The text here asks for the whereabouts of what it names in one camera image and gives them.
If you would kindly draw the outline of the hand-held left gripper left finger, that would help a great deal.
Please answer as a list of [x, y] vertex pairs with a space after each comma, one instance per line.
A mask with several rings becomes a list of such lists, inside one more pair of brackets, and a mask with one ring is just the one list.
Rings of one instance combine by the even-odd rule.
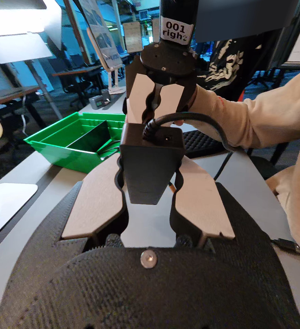
[[115, 153], [83, 179], [62, 232], [63, 240], [94, 238], [105, 240], [127, 227], [127, 205], [120, 154]]

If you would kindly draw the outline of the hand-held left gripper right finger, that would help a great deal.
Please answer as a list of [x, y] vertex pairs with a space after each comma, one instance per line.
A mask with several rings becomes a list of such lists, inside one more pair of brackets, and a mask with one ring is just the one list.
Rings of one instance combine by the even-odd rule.
[[235, 238], [218, 188], [206, 170], [184, 156], [174, 185], [170, 226], [177, 237], [187, 235], [191, 240]]

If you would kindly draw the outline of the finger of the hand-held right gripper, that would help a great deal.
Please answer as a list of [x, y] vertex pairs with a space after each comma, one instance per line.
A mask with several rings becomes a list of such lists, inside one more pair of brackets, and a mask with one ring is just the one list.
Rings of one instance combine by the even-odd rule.
[[184, 86], [169, 84], [160, 90], [160, 104], [155, 109], [154, 118], [175, 113], [184, 91]]
[[144, 74], [137, 73], [127, 97], [127, 123], [141, 124], [147, 108], [147, 98], [155, 90], [155, 83]]

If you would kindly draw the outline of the green plastic bin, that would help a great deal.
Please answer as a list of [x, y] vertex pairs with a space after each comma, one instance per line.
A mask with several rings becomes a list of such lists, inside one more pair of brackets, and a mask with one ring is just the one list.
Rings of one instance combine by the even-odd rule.
[[[103, 121], [107, 121], [111, 139], [96, 153], [66, 146]], [[96, 166], [119, 152], [125, 115], [118, 113], [73, 113], [24, 139], [51, 164], [88, 174]]]

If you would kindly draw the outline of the black multi-port usb hub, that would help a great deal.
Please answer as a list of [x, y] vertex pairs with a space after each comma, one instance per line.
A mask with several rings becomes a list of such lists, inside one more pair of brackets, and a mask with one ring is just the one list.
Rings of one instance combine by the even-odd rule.
[[157, 205], [185, 155], [183, 132], [160, 127], [154, 139], [143, 139], [145, 124], [123, 126], [120, 154], [132, 204]]

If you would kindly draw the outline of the person's right forearm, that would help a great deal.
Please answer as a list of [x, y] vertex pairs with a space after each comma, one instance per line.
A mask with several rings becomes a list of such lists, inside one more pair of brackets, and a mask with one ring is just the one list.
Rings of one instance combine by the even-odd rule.
[[300, 139], [300, 74], [254, 100], [228, 101], [197, 86], [189, 109], [217, 122], [231, 146], [265, 148]]

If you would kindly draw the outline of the notice board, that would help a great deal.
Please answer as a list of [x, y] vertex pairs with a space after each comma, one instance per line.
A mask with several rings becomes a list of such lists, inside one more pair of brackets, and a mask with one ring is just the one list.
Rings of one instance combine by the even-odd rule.
[[152, 19], [152, 41], [158, 43], [160, 39], [160, 19]]
[[123, 23], [123, 30], [127, 52], [141, 52], [143, 50], [143, 44], [140, 23], [138, 21]]

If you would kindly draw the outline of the grey device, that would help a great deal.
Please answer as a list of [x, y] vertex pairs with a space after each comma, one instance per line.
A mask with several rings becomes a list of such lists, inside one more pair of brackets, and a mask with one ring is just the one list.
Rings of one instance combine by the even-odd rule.
[[111, 103], [111, 96], [108, 89], [101, 89], [100, 94], [90, 97], [89, 103], [92, 109], [101, 109]]

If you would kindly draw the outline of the black wrist rest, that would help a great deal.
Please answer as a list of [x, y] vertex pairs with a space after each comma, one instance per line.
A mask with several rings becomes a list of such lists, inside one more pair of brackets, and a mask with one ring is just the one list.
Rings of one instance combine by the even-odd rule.
[[185, 156], [193, 159], [210, 156], [226, 151], [222, 142], [218, 142], [199, 130], [183, 133]]

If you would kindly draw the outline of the black divider of green bin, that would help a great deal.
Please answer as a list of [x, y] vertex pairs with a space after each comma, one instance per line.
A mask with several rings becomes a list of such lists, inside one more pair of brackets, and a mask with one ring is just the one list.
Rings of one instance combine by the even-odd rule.
[[105, 120], [66, 147], [73, 150], [96, 153], [110, 139], [108, 123]]

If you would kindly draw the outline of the instruction board on stand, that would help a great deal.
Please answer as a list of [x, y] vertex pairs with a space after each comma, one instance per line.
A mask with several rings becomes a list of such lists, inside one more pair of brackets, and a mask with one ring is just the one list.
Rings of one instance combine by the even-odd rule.
[[102, 67], [108, 74], [109, 94], [125, 93], [126, 87], [118, 85], [118, 69], [123, 67], [123, 62], [96, 1], [79, 0], [78, 2], [81, 7], [80, 11], [88, 24], [87, 34]]

